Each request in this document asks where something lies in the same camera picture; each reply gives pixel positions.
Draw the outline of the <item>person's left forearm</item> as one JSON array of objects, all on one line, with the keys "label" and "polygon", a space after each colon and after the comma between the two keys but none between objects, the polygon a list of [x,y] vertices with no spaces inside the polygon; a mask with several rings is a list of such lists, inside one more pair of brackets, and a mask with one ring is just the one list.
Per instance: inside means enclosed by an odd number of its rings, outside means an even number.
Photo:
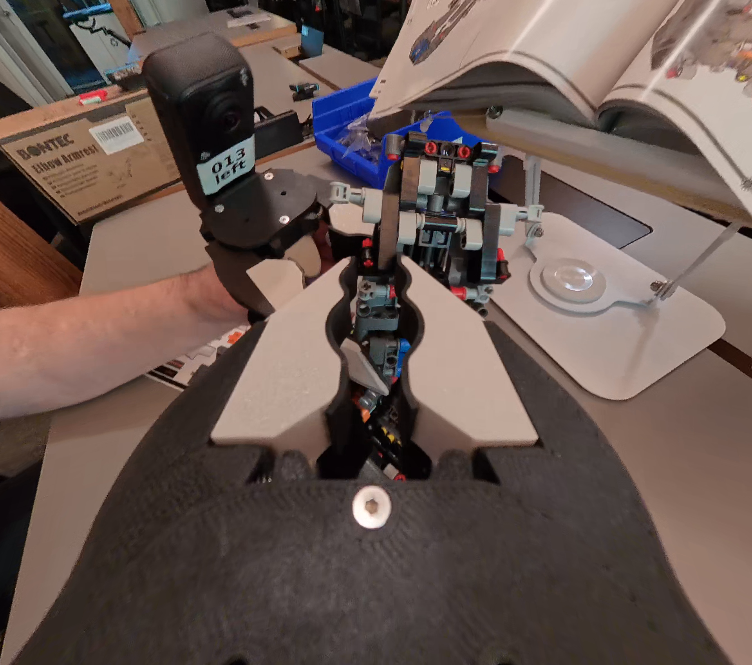
[{"label": "person's left forearm", "polygon": [[1,311],[1,419],[101,396],[248,317],[213,266],[106,294]]}]

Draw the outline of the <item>lego sticker sheet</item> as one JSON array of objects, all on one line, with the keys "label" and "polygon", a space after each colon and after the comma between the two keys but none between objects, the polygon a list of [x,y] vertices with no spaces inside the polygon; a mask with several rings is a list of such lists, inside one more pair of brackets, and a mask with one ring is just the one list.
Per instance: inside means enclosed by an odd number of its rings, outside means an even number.
[{"label": "lego sticker sheet", "polygon": [[231,346],[249,329],[249,325],[237,326],[197,349],[157,366],[146,373],[145,377],[169,388],[184,391],[196,382],[226,351],[230,350]]}]

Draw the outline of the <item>white book stand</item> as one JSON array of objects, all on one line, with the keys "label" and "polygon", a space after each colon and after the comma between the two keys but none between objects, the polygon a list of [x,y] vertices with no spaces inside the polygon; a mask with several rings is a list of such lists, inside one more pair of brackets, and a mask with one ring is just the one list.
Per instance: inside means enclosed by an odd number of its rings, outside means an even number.
[{"label": "white book stand", "polygon": [[705,158],[633,141],[540,114],[466,111],[468,132],[519,150],[528,210],[537,204],[541,162],[553,162],[731,222],[695,260],[669,277],[571,219],[543,212],[503,219],[500,245],[513,277],[494,302],[591,394],[626,400],[696,356],[726,330],[719,311],[682,288],[740,226],[749,191],[730,186]]}]

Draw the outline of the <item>grey orange lego car model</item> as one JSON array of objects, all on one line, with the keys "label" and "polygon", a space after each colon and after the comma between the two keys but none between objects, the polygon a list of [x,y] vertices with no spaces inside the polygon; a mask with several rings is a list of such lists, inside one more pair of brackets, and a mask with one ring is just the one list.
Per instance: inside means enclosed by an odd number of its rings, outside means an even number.
[{"label": "grey orange lego car model", "polygon": [[401,432],[397,401],[399,389],[381,394],[352,382],[351,392],[370,449],[368,463],[390,482],[426,480],[431,474],[432,462]]}]

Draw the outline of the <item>blue bin with tag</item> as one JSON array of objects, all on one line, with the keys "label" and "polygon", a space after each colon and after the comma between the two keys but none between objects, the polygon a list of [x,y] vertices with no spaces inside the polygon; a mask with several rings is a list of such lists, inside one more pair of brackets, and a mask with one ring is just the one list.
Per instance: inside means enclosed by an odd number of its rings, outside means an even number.
[{"label": "blue bin with tag", "polygon": [[374,99],[370,96],[377,80],[372,78],[351,87],[340,89],[328,96],[313,101],[313,131],[316,146],[341,169],[360,179],[367,187],[383,189],[391,161],[382,153],[382,139],[388,133],[405,136],[408,132],[420,132],[426,121],[426,134],[437,141],[448,141],[473,148],[479,142],[487,142],[461,127],[448,111],[427,118],[420,112],[399,112],[379,119],[385,123],[384,131],[369,133],[374,140],[368,150],[353,147],[346,139],[351,133],[350,125],[360,117],[370,115]]}]

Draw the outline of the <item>brown cardboard box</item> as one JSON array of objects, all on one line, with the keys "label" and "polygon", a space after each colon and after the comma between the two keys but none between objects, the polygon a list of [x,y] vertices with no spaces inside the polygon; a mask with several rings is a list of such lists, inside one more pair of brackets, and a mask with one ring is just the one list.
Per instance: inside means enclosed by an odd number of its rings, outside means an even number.
[{"label": "brown cardboard box", "polygon": [[78,96],[1,120],[2,153],[77,226],[106,217],[181,177],[145,89]]}]

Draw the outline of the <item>black flat device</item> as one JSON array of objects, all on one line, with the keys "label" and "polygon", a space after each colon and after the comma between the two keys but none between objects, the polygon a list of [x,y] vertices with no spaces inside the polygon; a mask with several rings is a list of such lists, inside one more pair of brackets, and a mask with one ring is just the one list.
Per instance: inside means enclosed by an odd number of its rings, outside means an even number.
[{"label": "black flat device", "polygon": [[295,110],[273,114],[264,106],[254,109],[256,159],[261,160],[304,142]]}]

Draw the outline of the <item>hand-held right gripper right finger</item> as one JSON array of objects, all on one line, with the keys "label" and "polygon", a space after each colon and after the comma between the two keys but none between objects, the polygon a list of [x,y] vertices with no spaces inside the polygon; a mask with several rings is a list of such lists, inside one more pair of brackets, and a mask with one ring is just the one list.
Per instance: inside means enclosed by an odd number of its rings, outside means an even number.
[{"label": "hand-held right gripper right finger", "polygon": [[481,316],[412,259],[405,297],[422,323],[402,372],[417,404],[410,439],[426,453],[530,446],[538,434]]}]

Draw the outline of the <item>black lego subassembly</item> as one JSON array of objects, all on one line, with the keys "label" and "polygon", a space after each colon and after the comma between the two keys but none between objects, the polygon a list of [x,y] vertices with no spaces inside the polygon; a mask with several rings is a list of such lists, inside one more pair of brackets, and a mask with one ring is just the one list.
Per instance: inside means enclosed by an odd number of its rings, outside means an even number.
[{"label": "black lego subassembly", "polygon": [[499,147],[432,139],[422,132],[388,134],[390,169],[382,190],[333,182],[328,241],[333,257],[355,257],[359,289],[352,341],[343,345],[364,421],[390,402],[414,344],[400,331],[397,256],[409,257],[482,317],[494,287],[511,274],[499,246],[518,222],[529,238],[543,235],[540,164],[526,176],[526,203],[494,204],[490,176],[500,170]]}]

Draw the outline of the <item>wooden panel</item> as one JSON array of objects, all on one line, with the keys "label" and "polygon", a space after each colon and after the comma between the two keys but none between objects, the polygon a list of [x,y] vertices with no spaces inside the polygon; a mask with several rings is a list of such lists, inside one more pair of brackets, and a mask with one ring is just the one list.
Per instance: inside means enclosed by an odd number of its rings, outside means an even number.
[{"label": "wooden panel", "polygon": [[82,272],[1,205],[1,308],[79,294]]}]

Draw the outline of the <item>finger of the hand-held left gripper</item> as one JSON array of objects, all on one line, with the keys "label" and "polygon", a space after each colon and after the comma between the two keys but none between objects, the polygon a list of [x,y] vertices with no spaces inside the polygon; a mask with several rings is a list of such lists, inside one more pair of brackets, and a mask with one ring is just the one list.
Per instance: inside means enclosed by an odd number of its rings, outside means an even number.
[{"label": "finger of the hand-held left gripper", "polygon": [[246,275],[260,294],[254,310],[261,317],[269,317],[306,289],[305,273],[292,259],[264,259]]}]

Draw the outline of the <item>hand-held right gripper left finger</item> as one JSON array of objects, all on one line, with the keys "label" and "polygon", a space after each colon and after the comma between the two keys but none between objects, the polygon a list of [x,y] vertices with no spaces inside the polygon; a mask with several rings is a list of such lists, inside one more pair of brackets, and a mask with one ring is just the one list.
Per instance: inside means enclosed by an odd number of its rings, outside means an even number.
[{"label": "hand-held right gripper left finger", "polygon": [[342,356],[325,322],[349,297],[339,261],[267,320],[211,432],[214,444],[253,444],[274,452],[324,452],[325,410],[340,388]]}]

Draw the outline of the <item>lego instruction booklet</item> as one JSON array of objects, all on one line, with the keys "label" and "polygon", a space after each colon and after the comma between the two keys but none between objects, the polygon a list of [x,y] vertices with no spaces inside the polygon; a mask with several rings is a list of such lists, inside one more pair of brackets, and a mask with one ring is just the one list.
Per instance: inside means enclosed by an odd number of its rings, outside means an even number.
[{"label": "lego instruction booklet", "polygon": [[703,159],[750,212],[751,0],[412,0],[373,115],[501,107]]}]

